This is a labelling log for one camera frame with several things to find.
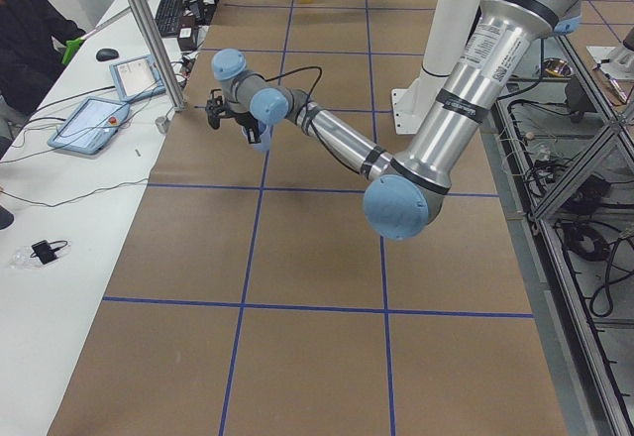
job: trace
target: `white label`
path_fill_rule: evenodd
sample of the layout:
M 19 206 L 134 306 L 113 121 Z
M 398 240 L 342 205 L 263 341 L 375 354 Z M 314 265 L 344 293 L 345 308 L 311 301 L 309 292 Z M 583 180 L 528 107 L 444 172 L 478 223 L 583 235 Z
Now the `white label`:
M 480 74 L 505 84 L 530 42 L 513 30 L 479 25 L 470 38 L 459 62 L 480 69 Z
M 478 25 L 460 56 L 460 62 L 480 69 L 495 50 L 503 33 L 504 30 L 492 25 Z

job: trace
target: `keyboard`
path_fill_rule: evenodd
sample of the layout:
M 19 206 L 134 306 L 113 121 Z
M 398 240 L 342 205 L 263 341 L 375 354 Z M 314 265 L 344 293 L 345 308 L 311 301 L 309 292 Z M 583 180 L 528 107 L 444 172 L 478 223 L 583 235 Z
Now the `keyboard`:
M 185 10 L 185 0 L 160 0 L 155 14 L 158 32 L 165 37 L 175 37 L 180 26 L 180 17 Z

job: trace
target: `light blue joint cap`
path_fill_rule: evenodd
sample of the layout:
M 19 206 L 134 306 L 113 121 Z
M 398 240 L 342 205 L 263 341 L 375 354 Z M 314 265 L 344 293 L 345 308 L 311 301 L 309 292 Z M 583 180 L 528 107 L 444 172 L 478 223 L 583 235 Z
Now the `light blue joint cap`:
M 242 52 L 227 48 L 214 54 L 214 58 L 211 60 L 211 68 L 216 79 L 226 81 L 244 71 L 247 68 L 247 60 Z
M 364 213 L 371 226 L 390 240 L 404 240 L 420 233 L 429 222 L 423 192 L 400 175 L 384 175 L 364 194 Z
M 258 91 L 251 99 L 249 110 L 256 119 L 274 126 L 288 114 L 288 100 L 277 89 L 267 87 Z
M 568 20 L 562 20 L 555 27 L 556 35 L 567 35 L 568 33 L 572 33 L 576 30 L 581 24 L 581 15 L 574 18 L 569 18 Z

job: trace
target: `metal pole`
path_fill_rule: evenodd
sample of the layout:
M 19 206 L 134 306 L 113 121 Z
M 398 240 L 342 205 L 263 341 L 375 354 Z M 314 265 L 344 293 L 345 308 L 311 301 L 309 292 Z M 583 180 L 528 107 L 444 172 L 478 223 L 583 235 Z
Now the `metal pole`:
M 150 11 L 150 6 L 146 0 L 128 0 L 128 3 L 130 3 L 132 14 L 135 16 L 146 45 L 148 45 L 150 52 L 155 57 L 160 78 L 169 95 L 169 99 L 171 99 L 171 104 L 174 106 L 174 110 L 182 111 L 185 107 L 182 90 L 169 63 L 169 57 L 160 38 L 159 29 Z

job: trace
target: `robotic arm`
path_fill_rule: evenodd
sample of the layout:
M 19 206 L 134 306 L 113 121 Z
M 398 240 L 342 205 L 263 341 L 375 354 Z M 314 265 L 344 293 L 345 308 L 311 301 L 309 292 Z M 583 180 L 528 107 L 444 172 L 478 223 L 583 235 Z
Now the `robotic arm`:
M 402 240 L 439 214 L 450 172 L 530 44 L 572 32 L 581 0 L 481 0 L 482 16 L 465 51 L 409 147 L 395 155 L 370 141 L 301 90 L 271 86 L 236 50 L 212 61 L 224 96 L 207 107 L 212 127 L 235 117 L 250 143 L 286 118 L 342 163 L 371 180 L 364 212 L 382 236 Z

